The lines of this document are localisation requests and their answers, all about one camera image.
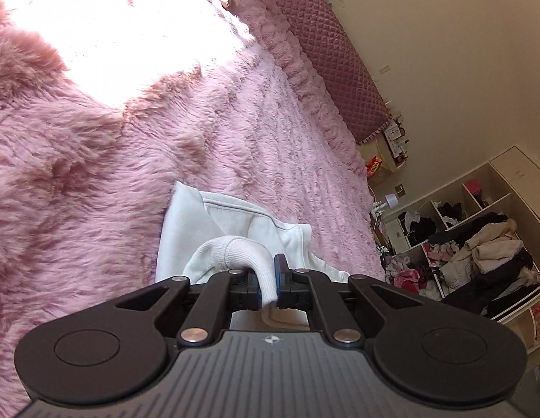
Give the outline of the white printed sweatshirt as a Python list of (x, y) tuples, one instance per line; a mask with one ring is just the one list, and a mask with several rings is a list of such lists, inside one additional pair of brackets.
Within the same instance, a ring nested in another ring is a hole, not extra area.
[(347, 272), (316, 257), (311, 226), (284, 223), (260, 206), (220, 193), (201, 192), (177, 182), (165, 213), (157, 255), (157, 282), (175, 276), (203, 284), (217, 273), (252, 268), (261, 285), (260, 311), (237, 311), (236, 330), (307, 330), (307, 315), (276, 307), (274, 258), (290, 268), (308, 268), (346, 283)]

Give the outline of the white open wardrobe shelf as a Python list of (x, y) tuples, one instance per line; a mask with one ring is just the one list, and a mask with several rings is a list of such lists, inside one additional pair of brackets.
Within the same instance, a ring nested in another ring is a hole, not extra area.
[(540, 349), (540, 168), (519, 148), (382, 219), (387, 282)]

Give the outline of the beige coat pile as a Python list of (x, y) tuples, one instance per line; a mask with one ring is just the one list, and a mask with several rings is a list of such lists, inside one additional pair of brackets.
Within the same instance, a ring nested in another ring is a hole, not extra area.
[(441, 269), (451, 292), (468, 284), (479, 274), (490, 273), (504, 265), (524, 247), (517, 236), (518, 224), (513, 219), (485, 225), (468, 239)]

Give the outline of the pink fluffy bed blanket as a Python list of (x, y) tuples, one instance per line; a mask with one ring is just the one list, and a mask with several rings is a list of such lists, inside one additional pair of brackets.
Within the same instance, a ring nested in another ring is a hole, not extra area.
[(32, 328), (148, 285), (175, 183), (380, 277), (363, 159), (261, 0), (0, 0), (0, 417)]

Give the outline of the white bedside lamp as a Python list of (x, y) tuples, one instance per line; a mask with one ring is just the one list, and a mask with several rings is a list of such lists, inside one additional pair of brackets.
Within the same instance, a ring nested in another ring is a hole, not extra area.
[(384, 196), (382, 200), (375, 201), (371, 209), (371, 215), (378, 219), (383, 215), (388, 209), (395, 209), (398, 206), (399, 202), (397, 195), (395, 193), (388, 193)]

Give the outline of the red snack bag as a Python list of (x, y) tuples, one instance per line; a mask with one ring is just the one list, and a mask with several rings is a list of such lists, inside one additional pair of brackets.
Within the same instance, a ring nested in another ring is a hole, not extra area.
[(380, 170), (380, 167), (383, 164), (383, 160), (379, 156), (374, 156), (370, 159), (370, 161), (365, 164), (366, 172), (367, 172), (367, 178), (371, 179), (374, 177), (378, 171)]

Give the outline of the purple quilted headboard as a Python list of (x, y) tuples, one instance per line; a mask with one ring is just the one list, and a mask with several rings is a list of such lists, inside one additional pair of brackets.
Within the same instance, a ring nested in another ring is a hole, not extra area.
[(363, 60), (327, 0), (273, 0), (323, 78), (359, 144), (376, 137), (391, 115)]

